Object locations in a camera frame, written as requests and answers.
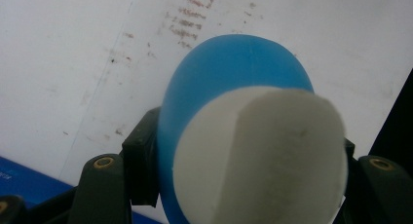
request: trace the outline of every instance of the white surface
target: white surface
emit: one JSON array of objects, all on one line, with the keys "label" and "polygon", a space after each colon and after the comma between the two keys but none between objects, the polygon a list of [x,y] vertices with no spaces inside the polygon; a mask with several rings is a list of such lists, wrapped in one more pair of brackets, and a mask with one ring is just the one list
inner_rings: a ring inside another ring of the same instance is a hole
[{"label": "white surface", "polygon": [[0,155],[76,184],[161,105],[190,48],[228,33],[296,54],[365,155],[413,66],[412,2],[0,0]]},{"label": "white surface", "polygon": [[227,92],[204,106],[179,140],[179,205],[190,223],[326,224],[346,186],[343,137],[335,108],[312,93]]}]

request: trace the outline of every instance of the blue balloon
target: blue balloon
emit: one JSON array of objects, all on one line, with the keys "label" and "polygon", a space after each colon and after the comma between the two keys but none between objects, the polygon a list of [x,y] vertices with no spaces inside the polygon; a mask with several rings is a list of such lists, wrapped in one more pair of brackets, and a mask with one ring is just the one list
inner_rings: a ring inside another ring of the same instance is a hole
[{"label": "blue balloon", "polygon": [[185,127],[211,100],[252,86],[314,92],[306,71],[291,52],[250,35],[209,39],[177,67],[162,104],[157,137],[161,199],[169,223],[189,223],[179,207],[172,178],[175,150]]}]

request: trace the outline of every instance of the blue object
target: blue object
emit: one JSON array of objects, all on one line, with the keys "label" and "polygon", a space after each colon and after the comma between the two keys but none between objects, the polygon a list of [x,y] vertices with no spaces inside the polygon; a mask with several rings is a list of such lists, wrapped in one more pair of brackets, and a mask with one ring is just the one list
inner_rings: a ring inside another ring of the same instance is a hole
[{"label": "blue object", "polygon": [[0,157],[0,196],[19,195],[31,208],[72,186]]},{"label": "blue object", "polygon": [[228,91],[252,86],[313,91],[307,73],[291,52],[255,36],[225,35],[209,39],[177,67],[158,126],[161,198],[169,223],[189,223],[173,188],[173,158],[180,135],[211,100]]}]

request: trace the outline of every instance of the white foam cylinder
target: white foam cylinder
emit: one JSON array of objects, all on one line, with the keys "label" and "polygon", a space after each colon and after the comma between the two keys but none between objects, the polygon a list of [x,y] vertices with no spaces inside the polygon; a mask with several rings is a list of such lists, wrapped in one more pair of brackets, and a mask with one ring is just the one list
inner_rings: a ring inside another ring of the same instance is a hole
[{"label": "white foam cylinder", "polygon": [[173,184],[190,223],[327,223],[344,193],[344,127],[325,99],[249,87],[222,94],[186,127]]}]

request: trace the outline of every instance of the screw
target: screw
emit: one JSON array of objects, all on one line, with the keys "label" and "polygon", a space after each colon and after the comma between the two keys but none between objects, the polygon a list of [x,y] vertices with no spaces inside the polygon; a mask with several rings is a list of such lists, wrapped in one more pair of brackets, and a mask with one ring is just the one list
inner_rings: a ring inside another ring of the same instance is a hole
[{"label": "screw", "polygon": [[99,158],[96,161],[94,161],[94,167],[109,168],[110,166],[112,166],[113,162],[115,162],[115,160],[110,157]]},{"label": "screw", "polygon": [[392,164],[390,164],[390,163],[388,163],[384,160],[381,160],[381,159],[370,159],[369,162],[374,167],[385,170],[385,171],[394,170],[394,167],[392,166]]},{"label": "screw", "polygon": [[2,214],[8,206],[9,204],[7,202],[0,202],[0,214]]}]

